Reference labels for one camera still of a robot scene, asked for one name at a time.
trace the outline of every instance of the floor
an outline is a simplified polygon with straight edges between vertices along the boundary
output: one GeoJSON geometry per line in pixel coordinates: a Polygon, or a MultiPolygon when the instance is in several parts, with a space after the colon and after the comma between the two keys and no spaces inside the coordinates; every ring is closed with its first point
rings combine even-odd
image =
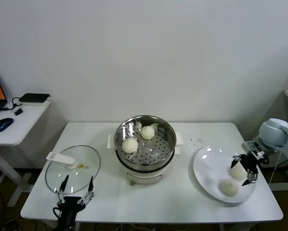
{"type": "MultiPolygon", "coordinates": [[[[33,184],[37,177],[38,172],[34,172],[32,177],[30,178],[29,182],[33,184]]],[[[264,174],[267,179],[270,178],[271,172],[267,172],[264,174]]],[[[283,172],[276,172],[274,176],[273,182],[285,182],[288,181],[286,175],[283,172]]],[[[11,197],[13,191],[15,190],[16,186],[7,178],[4,178],[4,181],[0,185],[0,191],[2,192],[3,199],[5,203],[8,202],[9,198],[11,197]]],[[[281,221],[278,222],[266,222],[266,223],[260,223],[256,227],[252,228],[251,231],[282,231],[286,230],[288,231],[288,191],[287,192],[274,192],[274,195],[279,202],[281,209],[284,213],[284,218],[281,221]]],[[[28,194],[23,194],[18,201],[16,207],[9,208],[5,207],[5,218],[4,223],[9,221],[10,219],[16,218],[20,215],[21,208],[27,198],[28,194]]],[[[15,219],[15,223],[10,222],[9,225],[13,225],[15,227],[17,224],[20,227],[21,231],[50,231],[52,230],[50,227],[44,225],[40,221],[33,221],[33,220],[25,220],[21,217],[18,217],[15,219]]],[[[3,222],[3,206],[2,206],[2,200],[0,197],[0,225],[3,222]]],[[[145,224],[137,224],[140,228],[150,228],[150,225],[145,224]]],[[[225,224],[225,230],[232,227],[233,224],[225,224]]],[[[174,231],[176,230],[186,230],[186,231],[218,231],[218,225],[211,224],[211,225],[154,225],[153,227],[156,228],[157,231],[174,231]]],[[[116,228],[118,228],[118,224],[82,224],[80,231],[113,231],[116,228]]],[[[11,231],[14,229],[11,229],[10,227],[6,227],[6,231],[11,231]]],[[[124,231],[140,231],[141,229],[136,229],[132,227],[131,225],[123,225],[124,231]]]]}

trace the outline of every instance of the white wall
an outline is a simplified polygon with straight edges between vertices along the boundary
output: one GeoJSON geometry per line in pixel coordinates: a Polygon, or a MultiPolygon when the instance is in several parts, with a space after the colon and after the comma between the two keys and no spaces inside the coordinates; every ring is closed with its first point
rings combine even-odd
{"type": "Polygon", "coordinates": [[[232,121],[248,138],[283,116],[288,0],[0,1],[0,78],[57,99],[20,145],[39,167],[66,121],[232,121]]]}

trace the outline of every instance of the lid handle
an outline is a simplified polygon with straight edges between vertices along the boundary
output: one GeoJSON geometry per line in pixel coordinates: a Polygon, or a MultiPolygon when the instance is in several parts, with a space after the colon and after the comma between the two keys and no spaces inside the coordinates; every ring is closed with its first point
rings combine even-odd
{"type": "Polygon", "coordinates": [[[56,152],[49,152],[46,157],[47,160],[67,164],[68,168],[75,168],[77,163],[74,158],[56,152]]]}

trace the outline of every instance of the white plate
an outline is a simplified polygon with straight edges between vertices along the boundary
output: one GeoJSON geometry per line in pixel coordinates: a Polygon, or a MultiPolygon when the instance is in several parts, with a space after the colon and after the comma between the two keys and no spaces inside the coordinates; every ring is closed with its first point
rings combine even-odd
{"type": "Polygon", "coordinates": [[[246,201],[254,192],[256,184],[242,186],[243,181],[234,179],[230,172],[235,153],[220,147],[206,147],[197,152],[193,161],[193,170],[200,185],[213,197],[228,203],[246,201]],[[225,179],[234,179],[239,192],[236,196],[227,196],[220,188],[225,179]]]}

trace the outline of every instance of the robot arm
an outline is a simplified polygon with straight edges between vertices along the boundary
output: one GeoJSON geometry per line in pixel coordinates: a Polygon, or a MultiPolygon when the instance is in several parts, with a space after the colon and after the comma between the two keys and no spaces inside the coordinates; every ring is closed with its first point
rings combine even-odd
{"type": "Polygon", "coordinates": [[[238,161],[247,171],[247,179],[243,183],[248,185],[257,180],[257,165],[260,163],[268,164],[270,154],[280,151],[288,158],[288,123],[280,119],[269,119],[262,123],[259,135],[253,141],[244,143],[248,149],[247,154],[234,156],[231,168],[238,161]]]}
{"type": "Polygon", "coordinates": [[[259,137],[264,145],[281,151],[288,158],[288,123],[281,119],[269,119],[260,127],[259,137]]]}

